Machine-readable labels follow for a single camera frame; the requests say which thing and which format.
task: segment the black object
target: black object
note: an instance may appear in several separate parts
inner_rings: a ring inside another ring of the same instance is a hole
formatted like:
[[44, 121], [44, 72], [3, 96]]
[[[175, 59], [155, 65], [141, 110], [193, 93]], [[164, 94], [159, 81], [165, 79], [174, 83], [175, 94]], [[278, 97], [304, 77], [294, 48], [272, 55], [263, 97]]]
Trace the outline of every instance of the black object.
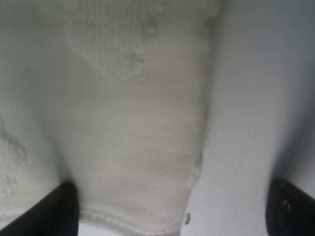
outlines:
[[276, 178], [269, 189], [266, 224], [269, 236], [315, 236], [315, 200]]
[[75, 186], [63, 183], [0, 231], [0, 236], [77, 236], [79, 204]]

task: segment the white wall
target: white wall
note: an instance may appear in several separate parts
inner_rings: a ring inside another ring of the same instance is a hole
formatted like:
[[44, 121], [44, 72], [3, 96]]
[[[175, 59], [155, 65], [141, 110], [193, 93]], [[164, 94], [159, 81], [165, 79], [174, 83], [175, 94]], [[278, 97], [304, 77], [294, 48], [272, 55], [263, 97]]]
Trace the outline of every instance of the white wall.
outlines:
[[[203, 171], [183, 236], [267, 235], [271, 172], [313, 90], [314, 7], [313, 0], [226, 1]], [[303, 189], [315, 196], [311, 181]]]

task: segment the small dark spot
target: small dark spot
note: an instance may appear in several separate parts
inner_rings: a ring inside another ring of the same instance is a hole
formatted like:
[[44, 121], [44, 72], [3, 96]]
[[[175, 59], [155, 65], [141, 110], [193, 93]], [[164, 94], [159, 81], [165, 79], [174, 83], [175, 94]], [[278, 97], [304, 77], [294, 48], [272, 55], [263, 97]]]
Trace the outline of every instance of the small dark spot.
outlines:
[[185, 219], [185, 225], [188, 225], [190, 223], [190, 220], [191, 220], [191, 214], [187, 213], [186, 214], [186, 219]]

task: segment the white cloth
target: white cloth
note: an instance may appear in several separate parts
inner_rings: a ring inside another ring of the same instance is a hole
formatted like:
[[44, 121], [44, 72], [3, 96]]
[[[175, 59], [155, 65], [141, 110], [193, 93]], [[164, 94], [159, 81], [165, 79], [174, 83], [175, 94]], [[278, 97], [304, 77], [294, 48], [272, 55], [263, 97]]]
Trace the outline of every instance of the white cloth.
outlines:
[[201, 164], [214, 0], [0, 1], [0, 215], [59, 182], [82, 220], [180, 229]]

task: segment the white fluffy fabric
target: white fluffy fabric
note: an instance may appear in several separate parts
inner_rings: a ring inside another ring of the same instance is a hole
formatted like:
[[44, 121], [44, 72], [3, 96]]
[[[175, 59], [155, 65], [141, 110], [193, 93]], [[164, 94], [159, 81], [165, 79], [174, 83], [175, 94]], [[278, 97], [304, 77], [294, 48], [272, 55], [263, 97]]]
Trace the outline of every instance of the white fluffy fabric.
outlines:
[[82, 222], [178, 232], [200, 170], [214, 0], [0, 1], [0, 220], [74, 181]]

